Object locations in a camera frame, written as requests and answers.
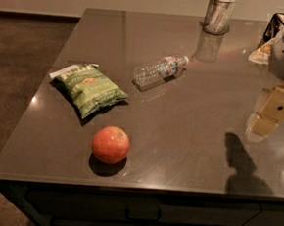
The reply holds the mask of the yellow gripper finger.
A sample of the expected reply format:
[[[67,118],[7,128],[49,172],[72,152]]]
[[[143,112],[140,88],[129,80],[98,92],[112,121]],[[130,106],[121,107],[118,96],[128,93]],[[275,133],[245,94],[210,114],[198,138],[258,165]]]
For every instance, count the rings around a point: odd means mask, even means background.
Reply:
[[[246,138],[254,143],[270,135],[284,121],[284,82],[263,88],[246,123]]]

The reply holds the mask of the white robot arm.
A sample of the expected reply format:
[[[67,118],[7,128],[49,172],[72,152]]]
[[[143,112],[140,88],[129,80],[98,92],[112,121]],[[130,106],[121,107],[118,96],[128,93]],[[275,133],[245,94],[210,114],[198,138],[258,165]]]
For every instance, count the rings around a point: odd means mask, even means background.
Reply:
[[[260,91],[255,109],[246,123],[246,137],[259,142],[284,121],[284,14],[276,13],[266,27],[262,42],[249,56],[250,62],[268,65],[268,71],[280,79],[274,87]]]

